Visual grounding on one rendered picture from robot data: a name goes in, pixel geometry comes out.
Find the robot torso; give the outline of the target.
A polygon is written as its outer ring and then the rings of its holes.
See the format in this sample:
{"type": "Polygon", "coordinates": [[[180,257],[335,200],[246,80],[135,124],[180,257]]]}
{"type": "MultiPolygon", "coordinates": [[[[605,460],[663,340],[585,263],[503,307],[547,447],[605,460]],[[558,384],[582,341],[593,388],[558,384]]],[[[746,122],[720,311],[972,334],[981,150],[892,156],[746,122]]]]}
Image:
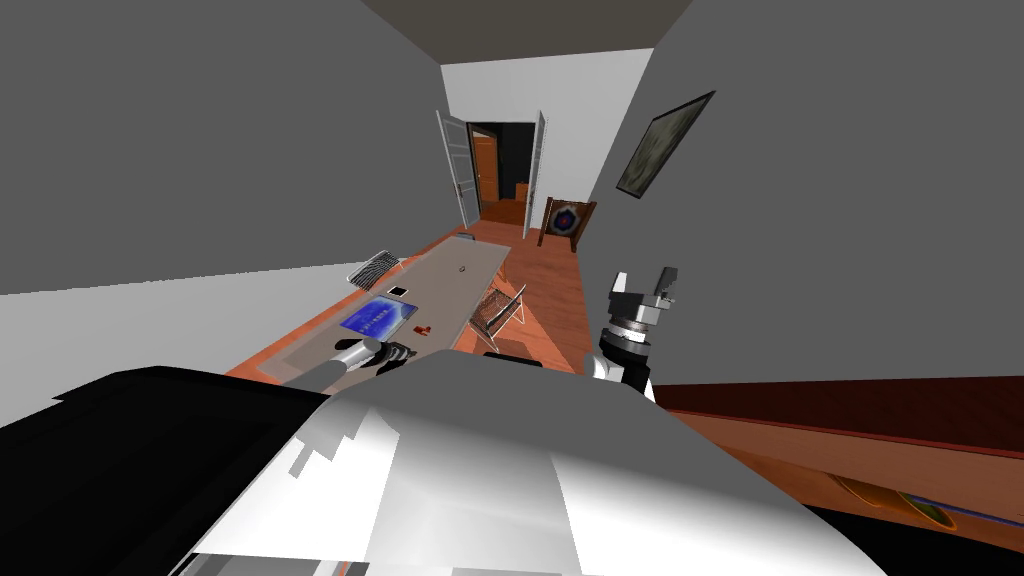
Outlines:
{"type": "Polygon", "coordinates": [[[195,550],[388,576],[886,576],[641,392],[453,349],[331,396],[195,550]]]}

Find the brown framed target picture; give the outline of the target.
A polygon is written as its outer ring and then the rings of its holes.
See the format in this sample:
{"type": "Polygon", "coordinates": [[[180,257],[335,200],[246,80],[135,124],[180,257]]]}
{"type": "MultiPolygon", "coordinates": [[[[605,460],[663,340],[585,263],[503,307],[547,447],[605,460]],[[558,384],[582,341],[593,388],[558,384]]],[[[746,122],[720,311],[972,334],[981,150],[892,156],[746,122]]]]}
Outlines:
{"type": "Polygon", "coordinates": [[[575,253],[596,207],[596,201],[578,202],[548,198],[537,246],[543,244],[547,235],[559,236],[569,240],[570,250],[575,253]]]}

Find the long grey table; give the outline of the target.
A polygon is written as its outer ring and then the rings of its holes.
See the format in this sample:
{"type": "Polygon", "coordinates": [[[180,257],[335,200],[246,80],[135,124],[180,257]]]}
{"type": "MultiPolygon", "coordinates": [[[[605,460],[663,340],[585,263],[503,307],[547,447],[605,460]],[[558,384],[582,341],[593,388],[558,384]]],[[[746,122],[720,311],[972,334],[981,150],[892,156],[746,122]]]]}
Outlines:
{"type": "Polygon", "coordinates": [[[388,341],[415,349],[417,356],[410,362],[452,349],[509,252],[507,246],[449,237],[414,262],[404,263],[370,292],[356,295],[351,303],[270,356],[258,369],[284,384],[329,360],[337,354],[338,340],[359,335],[341,327],[340,322],[393,286],[401,286],[408,293],[391,298],[414,304],[418,312],[388,341]],[[415,326],[430,326],[432,331],[417,334],[415,326]]]}

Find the brown wooden door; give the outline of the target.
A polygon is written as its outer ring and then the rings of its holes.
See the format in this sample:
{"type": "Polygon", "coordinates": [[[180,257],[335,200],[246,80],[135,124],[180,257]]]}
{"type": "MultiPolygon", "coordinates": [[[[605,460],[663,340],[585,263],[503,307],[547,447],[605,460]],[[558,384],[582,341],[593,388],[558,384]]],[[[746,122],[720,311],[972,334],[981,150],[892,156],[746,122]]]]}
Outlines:
{"type": "Polygon", "coordinates": [[[500,201],[498,139],[494,134],[473,130],[472,142],[481,218],[486,219],[500,201]]]}

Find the white door leaf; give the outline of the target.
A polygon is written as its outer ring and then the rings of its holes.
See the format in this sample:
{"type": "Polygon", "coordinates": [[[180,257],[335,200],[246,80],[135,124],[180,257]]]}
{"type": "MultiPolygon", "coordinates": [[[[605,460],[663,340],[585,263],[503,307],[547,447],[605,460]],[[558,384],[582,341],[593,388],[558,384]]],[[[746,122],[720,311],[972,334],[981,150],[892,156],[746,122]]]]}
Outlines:
{"type": "Polygon", "coordinates": [[[481,212],[470,131],[466,122],[439,110],[436,117],[463,227],[468,229],[480,219],[481,212]]]}
{"type": "Polygon", "coordinates": [[[542,111],[537,112],[534,127],[534,142],[530,159],[530,170],[527,180],[527,194],[523,222],[523,238],[526,238],[532,228],[534,205],[537,197],[539,174],[542,165],[542,154],[545,139],[546,118],[542,111]]]}

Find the blue book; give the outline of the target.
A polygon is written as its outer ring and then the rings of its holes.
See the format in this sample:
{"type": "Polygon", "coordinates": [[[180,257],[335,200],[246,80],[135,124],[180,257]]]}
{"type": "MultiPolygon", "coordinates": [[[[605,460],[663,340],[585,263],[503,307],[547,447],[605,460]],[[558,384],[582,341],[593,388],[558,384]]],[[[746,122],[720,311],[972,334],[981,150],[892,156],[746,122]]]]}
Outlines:
{"type": "Polygon", "coordinates": [[[378,341],[388,341],[418,312],[418,306],[375,296],[340,322],[340,326],[378,341]]]}

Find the dark framed wall picture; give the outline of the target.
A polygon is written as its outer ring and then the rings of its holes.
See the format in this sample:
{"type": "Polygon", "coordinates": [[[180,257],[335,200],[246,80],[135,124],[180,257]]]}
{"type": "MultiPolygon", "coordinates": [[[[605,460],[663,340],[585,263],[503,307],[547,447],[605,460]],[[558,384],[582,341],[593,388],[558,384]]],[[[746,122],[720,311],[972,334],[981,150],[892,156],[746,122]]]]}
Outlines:
{"type": "Polygon", "coordinates": [[[715,90],[709,91],[653,118],[615,189],[641,199],[715,94],[715,90]]]}

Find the brown wooden cabinet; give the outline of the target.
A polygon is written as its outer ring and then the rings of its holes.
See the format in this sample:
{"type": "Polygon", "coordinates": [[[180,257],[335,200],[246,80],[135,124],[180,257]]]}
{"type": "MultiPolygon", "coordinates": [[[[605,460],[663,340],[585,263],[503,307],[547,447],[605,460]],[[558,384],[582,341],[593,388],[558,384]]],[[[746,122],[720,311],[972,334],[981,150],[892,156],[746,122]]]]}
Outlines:
{"type": "Polygon", "coordinates": [[[656,385],[799,502],[1024,554],[1024,376],[656,385]]]}

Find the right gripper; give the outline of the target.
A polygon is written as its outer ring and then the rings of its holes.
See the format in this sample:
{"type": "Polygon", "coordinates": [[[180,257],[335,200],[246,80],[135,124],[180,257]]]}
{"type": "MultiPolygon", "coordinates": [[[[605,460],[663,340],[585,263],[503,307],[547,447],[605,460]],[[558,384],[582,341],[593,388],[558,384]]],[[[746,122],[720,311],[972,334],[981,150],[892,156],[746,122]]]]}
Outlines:
{"type": "Polygon", "coordinates": [[[628,274],[616,274],[608,294],[609,323],[626,327],[627,325],[655,326],[662,314],[676,302],[675,284],[678,279],[677,268],[664,268],[652,294],[625,292],[628,274]]]}

